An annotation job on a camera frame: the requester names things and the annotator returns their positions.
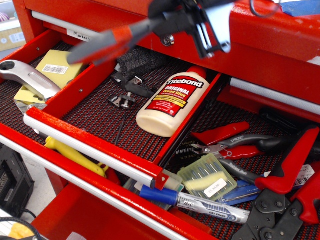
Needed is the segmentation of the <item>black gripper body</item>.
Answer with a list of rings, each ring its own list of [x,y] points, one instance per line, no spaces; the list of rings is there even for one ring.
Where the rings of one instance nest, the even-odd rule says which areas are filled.
[[[198,25],[212,25],[224,7],[233,7],[233,0],[154,0],[148,7],[148,18],[160,19],[155,34],[192,33]]]

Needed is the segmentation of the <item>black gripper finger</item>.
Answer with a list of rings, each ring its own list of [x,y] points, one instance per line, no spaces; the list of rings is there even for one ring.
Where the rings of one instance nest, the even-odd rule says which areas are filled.
[[[214,50],[202,16],[196,14],[192,17],[192,20],[193,27],[191,35],[199,57],[201,59],[212,58],[214,56]]]
[[[214,6],[205,10],[208,23],[214,35],[216,45],[208,43],[207,47],[218,49],[224,53],[231,51],[230,14],[234,3]]]

